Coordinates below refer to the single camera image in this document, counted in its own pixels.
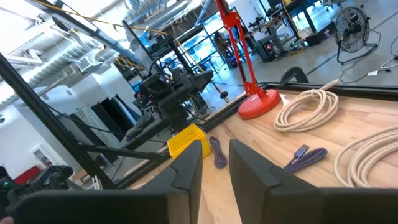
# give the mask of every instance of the yellow box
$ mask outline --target yellow box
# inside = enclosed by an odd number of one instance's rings
[[[169,153],[173,159],[177,158],[194,140],[201,140],[203,158],[211,153],[206,134],[195,124],[191,124],[167,141]]]

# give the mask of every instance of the usb connector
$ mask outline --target usb connector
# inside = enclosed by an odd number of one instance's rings
[[[295,153],[294,153],[294,157],[296,159],[300,159],[302,156],[304,156],[304,154],[307,152],[307,150],[310,148],[310,146],[308,145],[303,145],[302,147],[300,147]]]

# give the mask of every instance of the black fan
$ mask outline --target black fan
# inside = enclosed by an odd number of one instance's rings
[[[357,7],[347,7],[337,16],[335,40],[338,45],[337,61],[341,64],[350,62],[357,58],[367,56],[375,50],[377,44],[369,44],[369,28],[370,18]],[[340,61],[340,50],[348,53],[359,51],[363,46],[371,47],[365,54],[349,59],[347,61]]]

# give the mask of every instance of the gray floor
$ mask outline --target gray floor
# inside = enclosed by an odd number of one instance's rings
[[[398,21],[398,1],[368,0],[364,2],[363,0],[349,0],[344,3],[343,6],[353,6],[355,4],[361,4],[362,2],[364,4],[363,11],[371,18],[371,28],[382,34],[381,43],[375,52],[362,59],[353,68],[345,71],[343,80],[346,82],[355,80],[368,72],[379,69],[383,62],[392,57],[390,54],[390,45],[394,38],[398,36],[398,25],[396,24],[396,21]],[[330,12],[326,12],[325,8],[321,6],[311,8],[310,10],[311,17],[317,28],[327,24],[330,20],[330,15],[334,13],[333,9],[331,9]],[[298,28],[303,29],[308,27],[304,16],[299,16],[301,18],[299,21],[296,17],[294,18],[294,21],[297,22]],[[377,42],[377,35],[372,33],[368,42]],[[343,53],[342,59],[355,57],[364,51],[365,49],[362,49],[355,54]],[[334,38],[330,37],[320,45],[309,47],[297,55],[286,57],[278,61],[262,63],[261,59],[257,55],[252,56],[251,60],[254,73],[259,82],[277,82],[289,68],[298,66],[308,75],[310,83],[326,84],[339,77],[342,69],[352,65],[347,64],[342,67],[336,61],[336,53],[337,44]],[[250,80],[247,65],[244,64],[243,67],[247,78]],[[391,73],[380,72],[377,76],[365,77],[364,79],[350,85],[398,85],[397,74],[398,67],[393,68]],[[223,91],[228,91],[228,98],[230,100],[233,100],[244,91],[240,73],[237,68],[229,70],[226,66],[221,67],[218,70],[218,73],[215,73],[213,81],[216,82]],[[211,84],[207,86],[205,91],[202,93],[202,96],[209,106],[219,108],[225,104],[225,101],[219,97],[219,93]],[[167,140],[170,138],[169,131],[165,130],[158,138]],[[158,150],[160,146],[161,144],[147,142],[138,150]],[[142,160],[126,158],[120,168],[118,168],[121,161],[122,158],[116,161],[112,167],[105,169],[106,173],[110,177],[112,177],[117,171],[114,176],[114,180],[123,178],[128,170],[140,163]]]

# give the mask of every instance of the wooden table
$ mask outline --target wooden table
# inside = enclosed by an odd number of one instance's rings
[[[326,158],[296,173],[296,176],[317,187],[341,187],[333,174],[333,158],[338,150],[357,138],[398,124],[398,102],[341,97],[336,116],[327,124],[304,133],[280,133],[274,129],[274,118],[282,105],[298,93],[281,91],[280,94],[281,103],[267,114],[249,121],[243,121],[235,114],[209,133],[219,138],[227,156],[230,139],[239,139],[279,166],[285,166],[302,144],[309,145],[309,150],[324,147],[328,149]],[[308,116],[314,106],[304,106],[292,116],[292,121]],[[352,154],[353,151],[350,151],[343,156],[340,165],[342,173],[346,172]],[[131,188],[149,181],[171,161],[153,170]],[[229,167],[218,170],[213,161],[214,154],[203,160],[199,223],[241,223]],[[374,166],[369,173],[369,182],[380,187],[398,187],[398,179],[395,178],[397,173],[398,152],[383,158]]]

